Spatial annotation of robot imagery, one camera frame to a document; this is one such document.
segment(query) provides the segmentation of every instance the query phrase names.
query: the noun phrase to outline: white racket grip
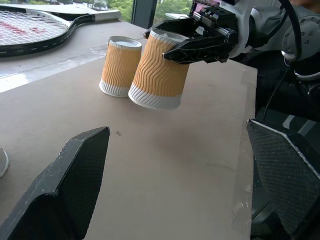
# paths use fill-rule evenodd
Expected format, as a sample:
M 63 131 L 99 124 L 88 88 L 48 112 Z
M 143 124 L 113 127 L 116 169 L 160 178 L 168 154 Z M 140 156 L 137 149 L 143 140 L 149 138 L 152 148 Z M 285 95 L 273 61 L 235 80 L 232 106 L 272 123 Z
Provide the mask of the white racket grip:
M 99 11 L 94 14 L 95 22 L 103 22 L 106 20 L 118 20 L 121 18 L 121 12 L 117 9 L 108 11 Z

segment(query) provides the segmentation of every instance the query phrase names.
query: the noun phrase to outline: table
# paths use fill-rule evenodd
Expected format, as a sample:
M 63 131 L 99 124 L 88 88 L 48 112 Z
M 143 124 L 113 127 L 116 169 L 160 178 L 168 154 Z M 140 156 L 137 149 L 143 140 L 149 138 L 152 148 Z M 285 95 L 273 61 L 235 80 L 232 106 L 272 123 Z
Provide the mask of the table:
M 86 240 L 250 239 L 253 154 L 245 126 L 255 113 L 257 71 L 231 60 L 194 63 L 181 106 L 157 111 L 102 93 L 103 64 L 0 93 L 0 144 L 10 158 L 0 223 L 68 139 L 109 126 Z

